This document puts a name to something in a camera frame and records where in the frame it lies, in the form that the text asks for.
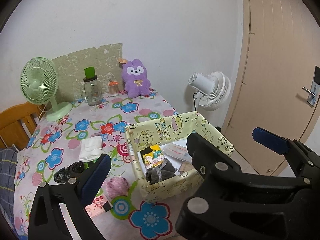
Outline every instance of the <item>plush toy face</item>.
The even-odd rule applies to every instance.
[[[124,81],[143,77],[147,77],[147,70],[140,60],[128,61],[128,63],[123,65],[122,78]]]

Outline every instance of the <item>table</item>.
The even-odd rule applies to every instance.
[[[114,207],[92,219],[97,228],[107,240],[173,236],[183,201],[194,189],[161,203],[144,202],[136,189],[124,128],[127,124],[176,114],[175,109],[153,89],[149,96],[133,99],[128,98],[124,90],[116,97],[104,94],[102,104],[94,107],[83,100],[72,102],[72,105],[71,112],[61,120],[47,122],[42,119],[27,148],[18,153],[14,196],[14,225],[18,234],[28,234],[28,219],[39,183],[56,184],[54,173],[78,161],[81,140],[100,135],[103,150],[112,160],[100,193],[107,193]],[[61,210],[72,237],[80,239],[65,205],[61,204]]]

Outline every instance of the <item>beige door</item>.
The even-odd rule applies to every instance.
[[[251,27],[244,79],[226,137],[262,175],[283,162],[252,139],[262,127],[300,139],[316,107],[307,103],[320,67],[320,28],[301,0],[249,0]]]

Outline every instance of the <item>stuffed animal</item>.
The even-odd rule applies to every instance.
[[[135,59],[123,64],[122,79],[125,81],[124,90],[128,92],[129,98],[150,95],[151,83],[147,79],[147,70],[140,60]]]

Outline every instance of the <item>door handle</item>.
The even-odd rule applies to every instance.
[[[307,92],[308,94],[312,95],[313,97],[316,97],[317,95],[315,93],[312,93],[309,89],[302,87],[302,89]]]

